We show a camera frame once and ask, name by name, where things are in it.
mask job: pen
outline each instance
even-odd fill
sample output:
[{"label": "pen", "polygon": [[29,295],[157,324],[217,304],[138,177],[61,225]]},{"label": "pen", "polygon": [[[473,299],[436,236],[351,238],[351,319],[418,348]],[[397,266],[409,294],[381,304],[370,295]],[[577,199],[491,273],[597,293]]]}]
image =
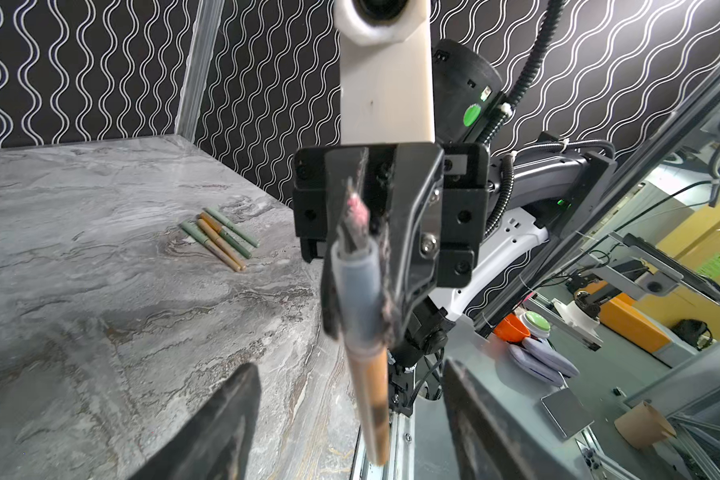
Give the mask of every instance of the pen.
[{"label": "pen", "polygon": [[229,265],[232,270],[234,270],[235,272],[240,272],[240,265],[236,264],[229,255],[225,254],[218,246],[216,246],[211,241],[211,239],[208,238],[207,235],[205,235],[203,232],[200,231],[199,228],[197,228],[197,225],[194,225],[190,222],[182,222],[181,228],[182,230],[187,232],[193,239],[197,240],[198,243],[210,250],[212,254],[218,256],[219,260]]},{"label": "pen", "polygon": [[211,228],[205,220],[203,220],[202,218],[198,219],[197,225],[202,229],[203,232],[205,232],[206,235],[208,235],[209,238],[211,238],[211,240],[213,240],[214,244],[218,245],[225,254],[227,254],[232,260],[234,260],[236,264],[240,265],[240,270],[246,269],[246,264],[242,262],[242,259],[235,253],[235,251],[230,247],[230,245],[219,236],[219,234],[213,231],[213,228]]},{"label": "pen", "polygon": [[240,231],[239,228],[237,228],[237,225],[234,225],[232,221],[224,216],[221,212],[219,212],[217,209],[212,208],[211,206],[206,206],[203,208],[206,212],[211,214],[213,218],[217,219],[221,225],[226,226],[231,231],[235,232],[236,234],[240,235],[240,238],[248,242],[249,244],[253,245],[255,248],[259,248],[259,241],[252,236],[246,235],[242,231]]},{"label": "pen", "polygon": [[250,253],[243,245],[240,245],[240,243],[239,243],[237,240],[235,240],[235,237],[232,236],[232,235],[230,235],[230,234],[224,229],[224,227],[223,227],[219,222],[216,221],[215,218],[213,218],[212,216],[208,215],[206,212],[202,212],[202,213],[200,214],[200,218],[202,218],[203,220],[205,220],[206,223],[207,223],[211,228],[213,228],[213,231],[215,231],[216,233],[218,233],[218,234],[221,236],[221,238],[223,238],[224,240],[226,240],[226,242],[227,242],[229,245],[232,245],[232,246],[235,248],[235,250],[237,250],[237,251],[240,252],[241,255],[243,255],[245,258],[250,258],[250,257],[251,257],[251,253]]}]

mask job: cable tie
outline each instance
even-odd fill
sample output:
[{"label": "cable tie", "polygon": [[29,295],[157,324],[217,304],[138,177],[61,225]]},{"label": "cable tie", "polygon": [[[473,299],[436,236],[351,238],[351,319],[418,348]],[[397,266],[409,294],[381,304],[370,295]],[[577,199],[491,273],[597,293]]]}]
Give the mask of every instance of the cable tie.
[{"label": "cable tie", "polygon": [[584,238],[588,238],[588,239],[590,239],[590,240],[597,240],[597,238],[595,238],[594,236],[587,235],[587,234],[582,234],[582,233],[579,232],[578,230],[576,230],[576,233],[577,233],[578,235],[583,236]]},{"label": "cable tie", "polygon": [[499,110],[501,110],[501,113],[503,113],[507,117],[506,121],[512,120],[512,117],[514,117],[514,109],[512,109],[512,105],[510,105],[506,101],[501,104]]},{"label": "cable tie", "polygon": [[522,275],[518,275],[518,278],[520,279],[520,283],[522,283],[523,286],[524,286],[525,288],[527,288],[529,292],[534,293],[534,289],[530,288],[530,287],[528,286],[528,284],[525,283],[525,280],[523,280],[523,276],[522,276]]}]

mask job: gray marble surface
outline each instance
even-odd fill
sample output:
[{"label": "gray marble surface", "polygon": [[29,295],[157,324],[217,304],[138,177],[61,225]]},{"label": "gray marble surface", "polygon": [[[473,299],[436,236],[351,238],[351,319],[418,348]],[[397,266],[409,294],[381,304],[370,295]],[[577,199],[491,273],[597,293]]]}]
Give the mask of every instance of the gray marble surface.
[{"label": "gray marble surface", "polygon": [[[261,239],[236,274],[178,223]],[[181,137],[0,151],[0,478],[127,478],[243,362],[246,478],[347,478],[357,435],[291,211]]]}]

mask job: orange cup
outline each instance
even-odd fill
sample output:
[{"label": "orange cup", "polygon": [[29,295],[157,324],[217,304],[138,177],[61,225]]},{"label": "orange cup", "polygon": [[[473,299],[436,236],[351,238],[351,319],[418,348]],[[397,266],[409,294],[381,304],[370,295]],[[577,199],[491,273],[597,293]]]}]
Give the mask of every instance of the orange cup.
[{"label": "orange cup", "polygon": [[494,334],[505,342],[519,343],[525,337],[530,336],[530,331],[517,315],[510,313],[496,325]]}]

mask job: screw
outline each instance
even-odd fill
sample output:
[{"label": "screw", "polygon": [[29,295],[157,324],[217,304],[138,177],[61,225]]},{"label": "screw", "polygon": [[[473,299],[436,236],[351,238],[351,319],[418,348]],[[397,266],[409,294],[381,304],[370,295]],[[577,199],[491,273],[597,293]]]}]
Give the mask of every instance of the screw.
[{"label": "screw", "polygon": [[392,172],[389,169],[389,165],[380,164],[376,168],[376,181],[382,188],[389,187],[389,180],[392,177]]},{"label": "screw", "polygon": [[422,255],[433,258],[438,252],[438,238],[432,234],[422,235]]},{"label": "screw", "polygon": [[300,180],[307,180],[309,178],[309,168],[307,168],[307,166],[304,164],[297,165],[296,176]]},{"label": "screw", "polygon": [[462,260],[458,264],[456,264],[456,267],[454,268],[457,275],[466,275],[469,273],[470,270],[472,270],[472,267],[466,260]]},{"label": "screw", "polygon": [[432,195],[429,196],[429,204],[432,205],[437,203],[438,201],[440,201],[440,189],[435,188],[432,191]]}]

